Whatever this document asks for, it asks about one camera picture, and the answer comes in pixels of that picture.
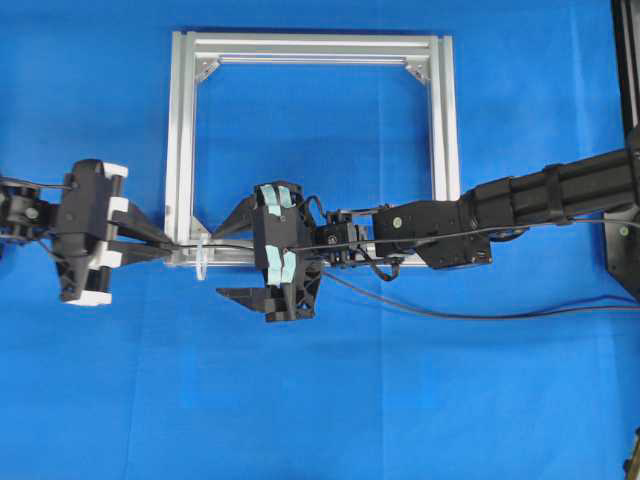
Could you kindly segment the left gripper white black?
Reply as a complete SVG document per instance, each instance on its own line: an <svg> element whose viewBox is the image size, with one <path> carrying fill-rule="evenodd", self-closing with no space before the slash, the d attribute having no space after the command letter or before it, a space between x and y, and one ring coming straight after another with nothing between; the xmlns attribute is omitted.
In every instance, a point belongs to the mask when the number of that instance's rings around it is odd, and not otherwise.
<svg viewBox="0 0 640 480"><path fill-rule="evenodd" d="M115 226L119 236L172 244L164 230L135 203L121 197L122 182L127 176L127 167L95 159L75 163L65 175L66 189L52 223L52 250L60 299L66 304L108 305L112 301L108 289L113 268L172 254L167 247L111 241Z"/></svg>

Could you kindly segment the right gripper black taped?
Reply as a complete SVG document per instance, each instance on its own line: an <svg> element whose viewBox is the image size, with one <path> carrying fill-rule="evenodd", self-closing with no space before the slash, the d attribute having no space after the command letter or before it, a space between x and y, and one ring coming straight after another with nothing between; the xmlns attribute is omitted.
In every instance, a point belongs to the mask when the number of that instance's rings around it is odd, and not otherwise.
<svg viewBox="0 0 640 480"><path fill-rule="evenodd" d="M254 188L212 233L213 239L253 229L255 266L262 288L217 288L228 300L265 314L268 322L295 321L315 315L323 263L311 251L316 224L302 188L276 181Z"/></svg>

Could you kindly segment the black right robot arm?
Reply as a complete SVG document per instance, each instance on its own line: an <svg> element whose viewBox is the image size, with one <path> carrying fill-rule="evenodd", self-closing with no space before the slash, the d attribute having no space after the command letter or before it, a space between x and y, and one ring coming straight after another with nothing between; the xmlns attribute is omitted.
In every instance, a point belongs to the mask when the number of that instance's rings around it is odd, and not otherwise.
<svg viewBox="0 0 640 480"><path fill-rule="evenodd" d="M421 200L368 211L325 212L314 196L284 181L258 185L216 230L250 231L260 288L225 288L222 295L269 322L310 318L326 266L367 266L391 281L418 256L433 269L488 264L491 246L535 226L570 225L601 213L608 272L639 292L639 133L623 149L521 177L479 185L454 201Z"/></svg>

